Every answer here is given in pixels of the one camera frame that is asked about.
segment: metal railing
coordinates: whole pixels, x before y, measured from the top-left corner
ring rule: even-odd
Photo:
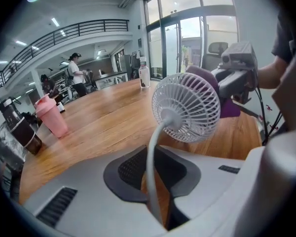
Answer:
[[[35,56],[45,50],[79,36],[102,32],[127,32],[129,20],[102,19],[76,23],[44,35],[27,45],[0,71],[0,87],[3,87],[13,75]]]

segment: purple cloth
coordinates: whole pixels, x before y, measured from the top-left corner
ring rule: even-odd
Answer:
[[[202,68],[197,66],[189,66],[186,70],[188,73],[192,73],[198,75],[205,79],[210,85],[214,88],[217,95],[219,96],[219,86],[216,78],[214,75]],[[221,118],[228,118],[228,117],[238,117],[240,116],[240,109],[239,107],[233,103],[232,99],[226,99],[223,104],[221,105]]]

